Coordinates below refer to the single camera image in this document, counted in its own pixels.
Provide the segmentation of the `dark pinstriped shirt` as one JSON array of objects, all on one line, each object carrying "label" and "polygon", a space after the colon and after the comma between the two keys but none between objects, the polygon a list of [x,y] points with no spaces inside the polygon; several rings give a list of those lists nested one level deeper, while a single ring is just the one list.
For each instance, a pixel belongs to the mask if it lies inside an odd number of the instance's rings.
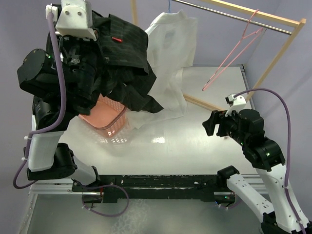
[{"label": "dark pinstriped shirt", "polygon": [[86,107],[75,105],[75,111],[89,115],[100,95],[135,112],[155,114],[163,110],[149,95],[156,75],[147,61],[147,33],[112,14],[103,17],[93,12],[92,20],[97,41],[73,39],[64,44],[68,55],[79,55],[81,61],[94,65],[96,70],[91,103]]}]

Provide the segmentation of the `pink wire hanger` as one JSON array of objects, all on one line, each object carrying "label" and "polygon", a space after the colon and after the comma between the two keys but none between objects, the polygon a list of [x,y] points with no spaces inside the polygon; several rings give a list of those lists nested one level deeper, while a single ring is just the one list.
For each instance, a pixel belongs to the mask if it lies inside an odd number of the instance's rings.
[{"label": "pink wire hanger", "polygon": [[[246,31],[248,29],[248,26],[251,24],[251,21],[253,19],[253,17],[256,15],[256,13],[258,13],[259,9],[256,9],[253,14],[250,16],[250,18],[248,19],[246,26],[243,30],[242,36],[240,38],[240,40],[237,42],[237,44],[233,47],[233,49],[230,51],[230,53],[225,57],[225,59],[222,61],[222,63],[219,65],[219,67],[216,69],[216,71],[214,72],[214,74],[208,79],[208,81],[205,83],[205,85],[202,88],[202,91],[205,91],[217,78],[219,78],[221,76],[222,73],[224,73],[224,71],[233,64],[233,62],[239,57],[241,56],[242,53],[244,53],[255,41],[256,39],[259,38],[259,36],[262,34],[262,32],[264,31],[263,27],[260,27],[258,30],[251,32],[250,34],[246,35]],[[234,51],[240,46],[240,44],[242,43],[243,40],[248,39],[250,37],[253,36],[253,39],[235,56],[233,57],[233,59],[225,66],[225,63],[228,59],[231,58],[232,54],[234,53]]]}]

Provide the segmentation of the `white shirt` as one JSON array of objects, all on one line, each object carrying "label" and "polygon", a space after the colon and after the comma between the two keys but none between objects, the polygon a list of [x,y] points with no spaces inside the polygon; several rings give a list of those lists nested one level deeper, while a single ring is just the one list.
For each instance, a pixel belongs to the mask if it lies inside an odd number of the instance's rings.
[{"label": "white shirt", "polygon": [[189,17],[180,10],[177,13],[161,13],[146,29],[149,44],[147,61],[156,80],[149,91],[163,110],[149,112],[128,112],[131,128],[139,129],[144,124],[184,116],[187,110],[182,93],[182,71],[193,65],[198,19]]}]

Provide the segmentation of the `blue hanger hook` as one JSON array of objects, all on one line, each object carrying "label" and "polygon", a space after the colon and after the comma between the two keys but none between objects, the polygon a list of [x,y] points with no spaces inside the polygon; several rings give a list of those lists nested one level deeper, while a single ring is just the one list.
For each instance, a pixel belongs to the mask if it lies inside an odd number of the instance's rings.
[{"label": "blue hanger hook", "polygon": [[171,13],[171,1],[168,0],[168,13],[170,14]]}]

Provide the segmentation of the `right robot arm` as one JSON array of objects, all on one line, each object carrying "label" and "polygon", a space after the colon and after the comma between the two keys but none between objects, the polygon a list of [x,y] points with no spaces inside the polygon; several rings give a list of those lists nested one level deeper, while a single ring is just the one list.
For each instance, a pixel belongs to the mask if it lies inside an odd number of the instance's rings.
[{"label": "right robot arm", "polygon": [[259,112],[244,109],[226,116],[212,111],[202,123],[206,134],[230,137],[260,175],[270,197],[264,198],[234,166],[217,172],[217,186],[234,192],[256,215],[264,234],[310,234],[312,223],[303,214],[291,188],[287,188],[286,163],[280,146],[265,136],[264,119]]}]

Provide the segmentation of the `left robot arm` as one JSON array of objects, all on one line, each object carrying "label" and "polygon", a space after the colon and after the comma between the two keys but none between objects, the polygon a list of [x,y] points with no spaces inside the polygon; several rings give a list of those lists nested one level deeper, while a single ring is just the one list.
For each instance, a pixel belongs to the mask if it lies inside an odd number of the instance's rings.
[{"label": "left robot arm", "polygon": [[48,39],[47,48],[33,49],[17,70],[20,89],[33,95],[34,130],[24,148],[31,183],[78,170],[73,151],[59,138],[74,117],[90,113],[100,94],[99,44],[66,35],[57,38],[56,46],[59,57]]}]

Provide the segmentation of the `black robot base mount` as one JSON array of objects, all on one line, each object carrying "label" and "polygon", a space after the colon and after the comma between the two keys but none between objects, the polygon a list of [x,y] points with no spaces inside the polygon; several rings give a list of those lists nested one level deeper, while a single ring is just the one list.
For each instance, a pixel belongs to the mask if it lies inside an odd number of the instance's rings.
[{"label": "black robot base mount", "polygon": [[[213,202],[229,195],[231,191],[218,183],[217,175],[100,175],[98,180],[87,185],[96,187],[115,184],[126,190],[130,199],[195,199],[203,202]],[[103,203],[117,201],[102,201],[100,190],[86,190],[79,182],[74,181],[73,192],[99,193],[98,198]],[[110,188],[114,194],[125,199],[122,191]]]}]

